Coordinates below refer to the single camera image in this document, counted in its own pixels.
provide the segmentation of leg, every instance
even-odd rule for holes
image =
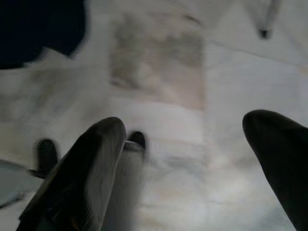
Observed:
[[[58,230],[99,230],[125,138],[118,118],[92,125],[42,183],[21,214],[18,230],[37,230],[44,219]]]
[[[298,231],[308,230],[308,129],[265,110],[245,115],[243,128],[289,219]]]
[[[141,189],[144,155],[144,136],[140,132],[134,132],[130,140],[125,143],[116,167],[115,183],[103,220],[102,231],[133,230],[134,211]]]

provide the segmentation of white marble tile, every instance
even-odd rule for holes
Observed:
[[[211,231],[295,231],[280,205],[210,203],[208,209]]]
[[[70,69],[76,67],[108,67],[108,38],[110,17],[108,13],[88,7],[86,34],[75,53],[66,57],[59,52],[46,49],[41,60],[29,66],[38,70]]]
[[[204,230],[204,148],[150,140],[137,230]]]
[[[34,195],[35,193],[32,192],[24,200],[0,210],[0,227],[2,230],[16,231],[19,225],[19,216]]]
[[[190,0],[165,0],[167,5],[171,5],[178,11],[185,12],[197,19],[201,19],[197,5]]]
[[[108,116],[124,121],[127,130],[150,138],[203,144],[203,112],[180,106],[111,96]]]
[[[29,167],[33,145],[46,137],[64,155],[80,134],[105,118],[108,90],[107,72],[100,68],[30,71],[4,99],[8,113],[1,123],[1,157]]]
[[[208,46],[207,59],[213,67],[208,69],[205,86],[205,137],[218,152],[213,157],[215,164],[253,156],[242,131],[242,118],[251,110],[268,109],[305,121],[299,97],[301,75],[296,66]],[[211,60],[216,49],[221,58],[214,55]]]
[[[235,1],[211,30],[209,39],[224,46],[292,64],[307,62],[301,49],[289,38],[279,23],[274,26],[271,39],[262,40],[257,22],[241,1]]]
[[[294,230],[242,129],[245,113],[268,109],[307,121],[297,66],[207,44],[205,146],[210,230]]]
[[[203,27],[179,1],[116,1],[112,94],[202,110]]]
[[[236,0],[192,0],[191,4],[197,9],[197,15],[204,23],[208,32],[217,26],[221,18]]]
[[[115,0],[89,0],[88,8],[93,15],[111,13]]]
[[[279,25],[298,46],[308,62],[308,2],[306,0],[284,0],[279,13]]]
[[[28,77],[29,71],[26,68],[0,70],[0,94],[6,96],[15,94]]]

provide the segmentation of floor tile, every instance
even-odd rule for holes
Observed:
[[[100,68],[37,70],[6,97],[3,152],[33,165],[37,139],[52,138],[64,155],[89,126],[105,118],[108,75]]]
[[[112,94],[202,110],[203,27],[175,3],[116,1]]]
[[[19,225],[19,216],[31,201],[35,193],[30,193],[27,197],[5,209],[0,210],[1,229],[6,231],[16,231]]]
[[[295,231],[280,205],[211,203],[208,209],[212,231]]]
[[[275,25],[271,39],[260,39],[254,18],[240,1],[235,1],[225,12],[209,39],[230,48],[279,61],[292,64],[307,62],[307,57],[289,39],[279,23]]]
[[[279,26],[296,44],[308,62],[308,2],[305,0],[285,0],[279,12]]]
[[[301,109],[303,110],[303,116],[299,121],[303,126],[308,127],[308,72],[306,69],[300,68],[300,81],[298,83],[299,87],[299,101],[301,105]]]
[[[193,0],[197,15],[204,23],[209,35],[236,0]]]
[[[108,38],[110,34],[108,13],[90,13],[87,31],[79,47],[71,57],[47,49],[40,60],[29,66],[38,70],[70,69],[77,67],[108,67]]]
[[[204,167],[203,146],[153,140],[137,230],[204,230]]]
[[[127,130],[141,130],[149,138],[203,144],[203,112],[199,110],[111,96],[107,113],[122,119]]]
[[[217,204],[277,204],[259,162],[255,158],[211,168],[207,156],[206,197]]]
[[[305,121],[299,91],[302,79],[296,66],[213,44],[208,47],[221,56],[207,54],[213,67],[207,72],[205,136],[213,138],[215,164],[252,155],[242,131],[242,118],[251,110],[268,109]]]

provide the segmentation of marble floor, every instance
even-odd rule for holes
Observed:
[[[308,126],[308,35],[301,23],[308,8],[285,1],[272,39],[260,40],[248,0],[166,2],[179,2],[205,24],[198,82],[204,100],[187,107],[114,94],[112,2],[94,0],[88,41],[73,60],[48,51],[27,69],[0,71],[0,159],[33,167],[37,139],[54,139],[64,155],[91,124],[117,116],[127,131],[149,138],[136,230],[294,231],[244,138],[242,118],[262,108]],[[25,206],[0,210],[1,229],[15,230]]]

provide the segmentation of foot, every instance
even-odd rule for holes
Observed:
[[[271,37],[270,30],[259,30],[259,35],[261,39],[269,39]]]
[[[55,144],[50,139],[42,139],[37,143],[36,152],[38,162],[37,176],[45,178],[58,163]]]
[[[140,131],[133,131],[128,139],[129,141],[137,143],[140,147],[144,149],[144,156],[143,158],[146,158],[146,137],[145,135]]]

